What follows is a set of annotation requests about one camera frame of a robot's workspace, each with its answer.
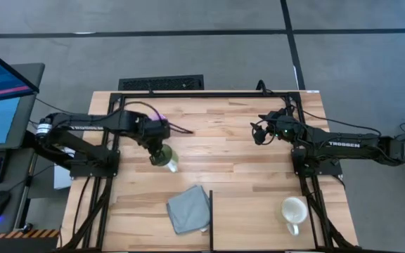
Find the wooden table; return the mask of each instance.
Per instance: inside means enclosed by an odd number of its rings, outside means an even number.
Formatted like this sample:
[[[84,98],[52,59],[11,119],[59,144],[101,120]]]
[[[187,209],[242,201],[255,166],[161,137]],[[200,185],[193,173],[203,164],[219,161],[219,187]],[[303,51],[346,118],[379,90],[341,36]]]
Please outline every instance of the wooden table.
[[[89,114],[107,114],[109,97],[108,91],[95,92]],[[301,91],[301,97],[304,110],[325,117],[319,93]],[[172,132],[172,137],[165,141],[179,155],[179,173],[175,174],[153,167],[146,150],[131,139],[121,138],[122,159],[119,174],[113,180],[103,250],[209,250],[209,232],[176,235],[165,206],[170,197],[195,184],[214,192],[215,250],[314,248],[308,219],[302,224],[300,235],[293,237],[275,215],[285,197],[301,196],[290,159],[292,146],[278,140],[258,146],[251,137],[250,122],[258,122],[258,114],[284,107],[280,98],[129,100],[146,102],[169,121],[195,133]],[[149,108],[137,104],[128,105],[127,109],[153,114]],[[324,120],[306,115],[306,122],[328,130]],[[98,145],[101,136],[101,132],[86,132],[84,139]],[[330,220],[348,241],[357,244],[343,187],[332,176],[320,176],[319,181]],[[84,178],[76,179],[71,186],[62,225],[64,244],[72,234],[84,182]],[[92,184],[93,179],[84,192],[77,227],[87,215]],[[98,221],[99,217],[92,229],[91,246],[96,241]],[[316,230],[321,239],[320,230]]]

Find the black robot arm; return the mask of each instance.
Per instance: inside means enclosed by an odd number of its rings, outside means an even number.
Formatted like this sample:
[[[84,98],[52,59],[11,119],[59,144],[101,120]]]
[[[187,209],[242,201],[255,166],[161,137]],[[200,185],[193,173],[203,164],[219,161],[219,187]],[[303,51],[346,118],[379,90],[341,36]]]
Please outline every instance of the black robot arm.
[[[251,123],[257,145],[263,144],[267,134],[279,140],[304,147],[304,160],[317,166],[324,160],[365,159],[380,164],[398,166],[405,163],[404,142],[377,134],[329,133],[320,128],[298,122],[287,116],[285,109],[259,115],[267,123],[266,129]]]
[[[119,152],[109,150],[102,145],[92,145],[69,132],[104,130],[135,140],[148,150],[153,165],[162,166],[171,158],[170,152],[164,151],[169,150],[169,147],[162,144],[162,141],[170,136],[168,121],[166,119],[152,120],[143,113],[129,110],[116,110],[109,115],[53,113],[40,120],[36,140],[41,147],[52,152],[57,152],[56,146],[65,146],[75,150],[78,159],[75,156],[73,162],[85,163],[86,168],[70,168],[65,165],[71,170],[72,176],[73,174],[74,176],[88,176],[89,173],[91,176],[108,176],[116,174],[115,167],[118,166]]]

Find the metal bracket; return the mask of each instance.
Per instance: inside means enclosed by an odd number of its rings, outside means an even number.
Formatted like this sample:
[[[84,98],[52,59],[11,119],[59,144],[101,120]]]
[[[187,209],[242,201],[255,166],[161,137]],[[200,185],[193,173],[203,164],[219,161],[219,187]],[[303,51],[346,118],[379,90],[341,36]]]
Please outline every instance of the metal bracket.
[[[264,96],[268,96],[268,92],[263,80],[259,80],[259,82],[257,83],[256,91],[262,91],[262,94]]]
[[[110,94],[109,103],[113,104],[113,103],[117,102],[119,99],[121,99],[121,97],[122,97],[122,93],[112,93],[112,94]]]
[[[154,97],[154,91],[149,87],[149,96],[152,98]]]
[[[76,152],[73,162],[71,162],[71,177],[78,176],[100,176],[100,177],[111,177],[118,174],[118,164],[120,163],[120,152],[119,150],[113,151],[109,154],[108,164],[89,164],[80,163],[79,161],[88,160],[86,155]]]
[[[295,174],[311,177],[315,175],[333,175],[338,176],[342,174],[342,167],[338,160],[325,160],[317,166],[305,161],[305,150],[295,148],[291,151],[293,170]]]
[[[299,92],[289,92],[289,96],[296,102],[301,103],[301,94]]]

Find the gray floor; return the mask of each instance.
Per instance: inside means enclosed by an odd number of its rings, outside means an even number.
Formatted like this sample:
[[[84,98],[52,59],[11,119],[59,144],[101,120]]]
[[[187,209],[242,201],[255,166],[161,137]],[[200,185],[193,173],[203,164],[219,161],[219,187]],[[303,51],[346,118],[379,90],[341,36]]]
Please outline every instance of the gray floor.
[[[295,29],[405,28],[403,0],[291,0]],[[0,33],[282,29],[272,0],[0,0]],[[400,134],[405,122],[405,34],[297,35],[307,89],[321,91],[328,117]],[[0,39],[9,63],[46,64],[40,98],[85,112],[95,90],[117,80],[203,74],[206,89],[296,89],[285,35]],[[53,112],[36,104],[33,120]],[[332,131],[356,132],[338,124]],[[405,165],[342,162],[362,247],[405,252]],[[65,197],[40,199],[29,219],[58,227]],[[45,205],[48,221],[34,214]]]

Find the coffee cup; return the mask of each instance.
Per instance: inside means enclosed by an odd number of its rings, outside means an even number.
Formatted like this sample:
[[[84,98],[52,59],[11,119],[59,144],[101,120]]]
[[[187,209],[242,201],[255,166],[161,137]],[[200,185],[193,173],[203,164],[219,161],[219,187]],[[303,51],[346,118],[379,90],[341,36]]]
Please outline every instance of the coffee cup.
[[[292,235],[298,235],[298,225],[307,218],[307,206],[297,197],[287,197],[282,201],[281,214],[287,221],[287,228]]]

